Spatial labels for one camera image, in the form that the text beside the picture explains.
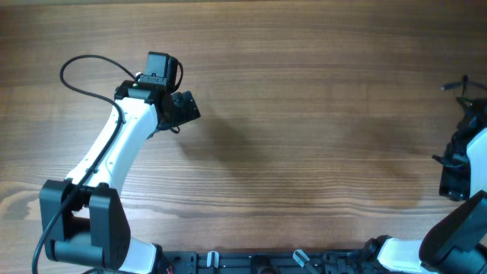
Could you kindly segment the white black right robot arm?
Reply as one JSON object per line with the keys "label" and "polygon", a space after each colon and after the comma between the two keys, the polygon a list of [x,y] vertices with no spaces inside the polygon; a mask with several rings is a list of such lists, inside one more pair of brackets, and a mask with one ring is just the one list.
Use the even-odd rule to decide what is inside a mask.
{"label": "white black right robot arm", "polygon": [[371,238],[358,257],[362,273],[484,273],[486,247],[486,100],[458,98],[464,117],[442,156],[439,193],[460,206],[421,240]]}

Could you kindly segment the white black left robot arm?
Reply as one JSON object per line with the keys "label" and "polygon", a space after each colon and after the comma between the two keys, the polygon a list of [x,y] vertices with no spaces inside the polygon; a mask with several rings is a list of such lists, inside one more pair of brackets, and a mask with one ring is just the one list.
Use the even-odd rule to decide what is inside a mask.
{"label": "white black left robot arm", "polygon": [[62,181],[47,180],[40,191],[43,233],[33,253],[48,260],[86,266],[95,273],[172,273],[158,244],[132,237],[120,200],[126,176],[142,146],[155,133],[200,117],[195,99],[180,92],[182,63],[149,52],[145,71],[131,74],[112,98],[110,118],[83,160]]}

